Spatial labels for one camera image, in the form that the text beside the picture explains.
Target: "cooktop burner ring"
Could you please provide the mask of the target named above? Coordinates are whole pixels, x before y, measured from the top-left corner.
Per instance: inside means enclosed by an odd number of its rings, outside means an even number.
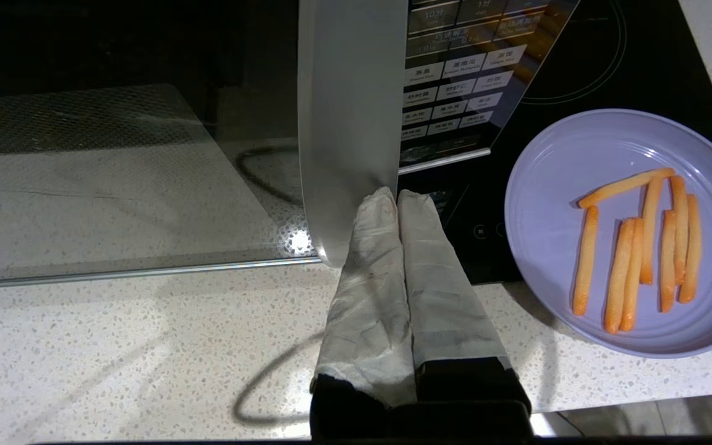
[[[597,88],[602,87],[602,85],[604,85],[608,79],[614,75],[619,67],[619,64],[622,62],[622,58],[625,56],[625,47],[627,47],[627,26],[625,25],[625,16],[622,14],[622,9],[619,8],[616,0],[609,0],[608,3],[611,5],[611,12],[614,13],[613,18],[615,20],[618,38],[614,57],[607,65],[604,72],[588,85],[585,85],[584,87],[570,93],[560,94],[559,96],[537,96],[537,98],[535,96],[524,96],[520,103],[529,105],[554,105],[575,101],[576,99],[583,98],[583,96],[597,90]]]

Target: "purple plate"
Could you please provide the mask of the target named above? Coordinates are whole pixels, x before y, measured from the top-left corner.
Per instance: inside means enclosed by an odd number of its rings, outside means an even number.
[[[585,316],[572,312],[573,281],[584,211],[575,201],[593,189],[639,172],[673,167],[700,200],[703,261],[697,295],[659,311],[658,246],[664,209],[672,208],[669,181],[659,205],[655,282],[639,287],[636,326],[611,335],[603,329],[609,266],[619,221],[640,216],[644,189],[601,202],[595,269]],[[654,358],[712,349],[712,143],[670,119],[646,112],[602,109],[562,119],[523,150],[505,196],[512,255],[523,278],[548,310],[573,329],[616,351]]]

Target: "terrazzo countertop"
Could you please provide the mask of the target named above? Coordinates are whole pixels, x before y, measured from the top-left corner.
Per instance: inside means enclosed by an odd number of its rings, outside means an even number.
[[[712,78],[712,2],[683,3]],[[306,436],[337,279],[304,265],[0,288],[0,443]],[[622,355],[523,284],[475,289],[537,412],[712,394],[712,352]]]

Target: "microwave door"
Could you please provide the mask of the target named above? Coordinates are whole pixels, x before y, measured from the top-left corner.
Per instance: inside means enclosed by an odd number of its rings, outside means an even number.
[[[356,210],[396,191],[406,51],[406,0],[301,0],[299,161],[309,234],[340,267]]]

